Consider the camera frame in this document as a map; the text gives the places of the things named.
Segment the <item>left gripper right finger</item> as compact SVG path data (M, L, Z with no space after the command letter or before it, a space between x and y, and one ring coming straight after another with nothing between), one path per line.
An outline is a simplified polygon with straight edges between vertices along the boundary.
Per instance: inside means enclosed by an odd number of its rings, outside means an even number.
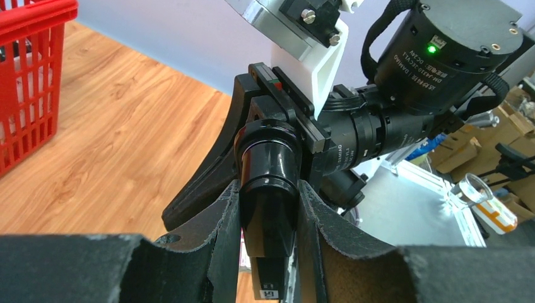
M533 247L391 246L298 187L303 302L534 301Z

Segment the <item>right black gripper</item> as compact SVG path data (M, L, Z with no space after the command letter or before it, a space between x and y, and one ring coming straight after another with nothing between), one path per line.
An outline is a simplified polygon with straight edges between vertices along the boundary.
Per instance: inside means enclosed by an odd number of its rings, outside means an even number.
M281 68L249 65L249 74L235 77L223 128L202 164L162 213L167 231L176 229L210 206L237 178L233 143L247 120L277 119L297 132L302 146L301 178L320 184L331 146L331 131L314 117L311 101Z

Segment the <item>black stapler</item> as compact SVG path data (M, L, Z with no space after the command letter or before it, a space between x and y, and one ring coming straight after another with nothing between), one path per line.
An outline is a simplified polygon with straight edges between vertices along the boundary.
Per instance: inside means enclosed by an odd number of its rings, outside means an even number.
M240 223L257 300L284 300L297 229L301 148L293 127L248 122L235 137Z

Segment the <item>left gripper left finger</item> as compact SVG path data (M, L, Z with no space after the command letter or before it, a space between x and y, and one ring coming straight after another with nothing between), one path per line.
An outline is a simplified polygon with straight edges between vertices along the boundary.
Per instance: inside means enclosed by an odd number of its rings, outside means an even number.
M2 302L234 302L238 181L188 222L141 234L1 237Z

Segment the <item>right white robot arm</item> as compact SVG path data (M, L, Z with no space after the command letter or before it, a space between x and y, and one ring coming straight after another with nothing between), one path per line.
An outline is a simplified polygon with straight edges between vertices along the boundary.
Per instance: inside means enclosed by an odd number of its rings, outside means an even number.
M389 1L362 43L367 84L333 83L349 1L232 1L278 54L233 83L225 123L162 213L176 229L240 182L242 225L295 228L300 182L345 210L362 199L353 168L494 109L500 66L522 45L521 14L503 1Z

